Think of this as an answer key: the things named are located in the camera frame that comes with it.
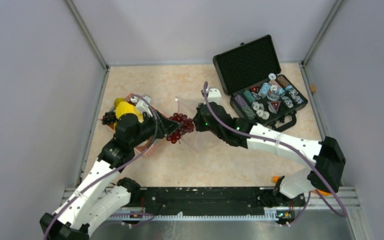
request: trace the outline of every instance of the metal frame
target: metal frame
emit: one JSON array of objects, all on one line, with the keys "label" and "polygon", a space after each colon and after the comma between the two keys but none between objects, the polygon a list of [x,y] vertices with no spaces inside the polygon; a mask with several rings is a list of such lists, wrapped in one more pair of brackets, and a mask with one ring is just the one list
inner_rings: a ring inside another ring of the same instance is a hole
[{"label": "metal frame", "polygon": [[[85,22],[83,21],[79,11],[77,10],[75,4],[72,0],[63,0],[66,4],[67,8],[69,9],[70,13],[72,14],[76,24],[78,25],[81,33],[83,34],[86,42],[88,43],[90,49],[92,50],[93,54],[99,61],[99,64],[102,66],[103,69],[105,69],[105,74],[102,79],[102,85],[99,90],[99,96],[96,101],[96,104],[94,105],[94,115],[92,119],[92,123],[89,129],[87,142],[85,144],[84,151],[82,153],[82,160],[81,160],[81,166],[79,170],[78,180],[81,180],[81,174],[83,173],[83,169],[86,166],[86,162],[88,160],[88,154],[89,150],[92,144],[92,138],[95,132],[96,127],[96,120],[98,119],[98,114],[101,108],[101,103],[104,97],[104,91],[107,84],[107,80],[110,73],[110,66],[107,65],[104,57],[102,56],[96,42],[94,41],[91,33],[89,32]],[[305,88],[308,92],[308,97],[310,104],[314,111],[314,116],[316,119],[317,127],[320,131],[320,135],[322,138],[324,138],[326,135],[329,134],[328,128],[325,124],[325,120],[323,118],[323,114],[320,108],[319,101],[317,99],[317,96],[315,94],[312,94],[310,92],[310,84],[311,79],[307,72],[307,64],[312,59],[313,54],[317,50],[320,42],[323,40],[323,37],[327,30],[329,29],[329,26],[331,25],[333,19],[335,18],[336,14],[338,13],[339,9],[343,5],[345,0],[337,0],[335,4],[332,7],[332,10],[328,14],[326,20],[324,21],[320,31],[318,32],[316,38],[314,39],[313,43],[311,44],[307,54],[305,55],[305,58],[303,61],[299,64],[299,68],[301,70],[302,78],[304,80]],[[65,189],[62,201],[64,202],[67,197],[69,197],[75,188],[68,187]],[[352,229],[352,232],[354,234],[354,237],[356,240],[371,240],[373,239],[372,232],[370,230],[370,226],[367,222],[367,219],[365,217],[365,214],[363,212],[363,209],[361,208],[360,201],[357,196],[357,192],[354,189],[354,187],[341,187],[338,195],[342,201],[344,201],[345,206],[347,207],[348,215],[349,215],[349,223]],[[338,208],[338,205],[336,201],[332,197],[327,198],[328,202],[333,204],[335,208]],[[309,210],[324,210],[328,207],[322,202],[321,199],[318,197],[313,197],[310,200],[308,209]]]}]

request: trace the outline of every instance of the poker chip set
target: poker chip set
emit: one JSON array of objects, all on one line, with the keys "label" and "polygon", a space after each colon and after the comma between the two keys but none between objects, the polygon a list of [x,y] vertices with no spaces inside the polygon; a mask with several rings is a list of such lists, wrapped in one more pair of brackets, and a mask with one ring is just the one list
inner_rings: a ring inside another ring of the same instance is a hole
[{"label": "poker chip set", "polygon": [[[214,56],[223,91],[235,112],[252,122],[282,132],[297,122],[308,100],[282,74],[270,35]],[[285,123],[286,116],[291,121]],[[276,122],[284,123],[276,127]]]}]

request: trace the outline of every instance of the white poker chip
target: white poker chip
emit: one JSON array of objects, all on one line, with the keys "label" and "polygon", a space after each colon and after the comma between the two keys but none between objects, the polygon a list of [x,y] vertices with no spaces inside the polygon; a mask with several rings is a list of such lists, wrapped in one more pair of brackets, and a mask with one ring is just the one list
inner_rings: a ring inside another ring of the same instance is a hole
[{"label": "white poker chip", "polygon": [[252,109],[254,109],[254,111],[257,111],[258,109],[260,109],[260,104],[258,102],[253,102],[252,103]]},{"label": "white poker chip", "polygon": [[269,75],[268,75],[268,79],[270,79],[270,80],[276,80],[278,77],[276,76],[276,74],[274,74],[274,73],[270,73]]},{"label": "white poker chip", "polygon": [[264,115],[264,111],[263,110],[257,110],[257,116],[259,116],[260,118],[262,118],[263,117],[263,115]]},{"label": "white poker chip", "polygon": [[270,117],[270,113],[268,111],[262,112],[262,116],[261,116],[262,119],[267,120],[269,119],[269,117]]}]

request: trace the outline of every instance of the wooden tabletop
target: wooden tabletop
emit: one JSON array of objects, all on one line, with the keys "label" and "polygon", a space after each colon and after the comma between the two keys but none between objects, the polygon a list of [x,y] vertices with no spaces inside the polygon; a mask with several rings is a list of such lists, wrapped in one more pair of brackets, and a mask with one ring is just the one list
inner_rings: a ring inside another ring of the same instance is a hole
[{"label": "wooden tabletop", "polygon": [[[280,66],[281,73],[308,99],[298,63],[283,63]],[[151,104],[171,116],[178,111],[176,97],[192,102],[204,101],[201,95],[204,81],[223,92],[212,64],[111,67],[99,116],[113,106],[115,98],[125,97],[129,93],[151,96]],[[229,96],[222,93],[220,103],[227,113],[237,117],[229,105]],[[299,110],[296,118],[296,125],[286,130],[285,134],[321,140],[310,104]],[[113,134],[100,121],[96,123],[85,167],[86,174]],[[302,168],[304,166],[284,157],[232,147],[221,140],[199,152],[183,143],[172,144],[165,141],[150,157],[139,158],[127,166],[113,183],[120,178],[129,177],[144,187],[273,186],[273,176],[293,174]]]}]

